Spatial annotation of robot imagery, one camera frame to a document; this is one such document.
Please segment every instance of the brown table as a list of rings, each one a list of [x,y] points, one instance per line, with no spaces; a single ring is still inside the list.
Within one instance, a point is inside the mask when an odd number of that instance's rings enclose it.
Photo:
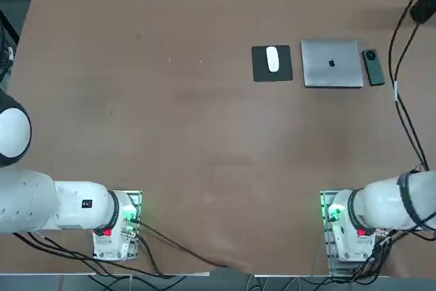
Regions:
[[[408,0],[32,0],[11,94],[33,142],[20,165],[54,179],[141,189],[143,218],[194,251],[250,273],[309,275],[320,190],[365,186],[417,159],[387,83],[306,89],[299,41],[388,43]],[[411,31],[397,40],[398,58]],[[436,158],[434,45],[423,26],[399,89]],[[251,47],[289,44],[293,82],[254,83]],[[91,253],[89,231],[52,233]],[[165,272],[211,269],[151,238]],[[1,236],[1,272],[88,272]],[[435,247],[403,239],[386,274],[435,277]],[[147,257],[131,263],[149,269]],[[317,274],[326,274],[325,252]]]

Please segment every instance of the laptop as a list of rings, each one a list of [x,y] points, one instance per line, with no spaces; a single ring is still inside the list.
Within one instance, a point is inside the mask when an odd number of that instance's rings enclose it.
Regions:
[[[356,40],[302,40],[301,56],[306,87],[363,87]]]

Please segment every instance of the metal bracket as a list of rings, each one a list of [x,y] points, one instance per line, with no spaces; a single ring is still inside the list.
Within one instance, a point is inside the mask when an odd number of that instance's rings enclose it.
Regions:
[[[326,215],[328,207],[333,203],[334,197],[340,190],[321,190],[321,215],[322,225],[324,227],[324,240],[326,242],[326,253],[328,259],[328,271],[331,276],[350,276],[360,266],[359,262],[342,262],[334,241],[333,230],[330,221]]]
[[[139,224],[130,222],[140,220],[142,191],[113,190],[119,200],[119,216],[108,234],[93,233],[93,257],[107,261],[134,260],[138,257]]]

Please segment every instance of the computer mouse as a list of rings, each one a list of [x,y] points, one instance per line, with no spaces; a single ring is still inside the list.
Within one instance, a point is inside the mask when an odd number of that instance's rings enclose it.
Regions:
[[[266,47],[266,59],[268,60],[268,69],[275,73],[279,70],[279,53],[275,47]]]

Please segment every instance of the mouse pad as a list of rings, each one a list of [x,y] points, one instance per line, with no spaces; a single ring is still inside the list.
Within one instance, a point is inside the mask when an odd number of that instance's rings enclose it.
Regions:
[[[279,70],[275,73],[268,69],[266,48],[269,46],[251,47],[254,82],[292,81],[291,50],[289,46],[274,46],[279,54]]]

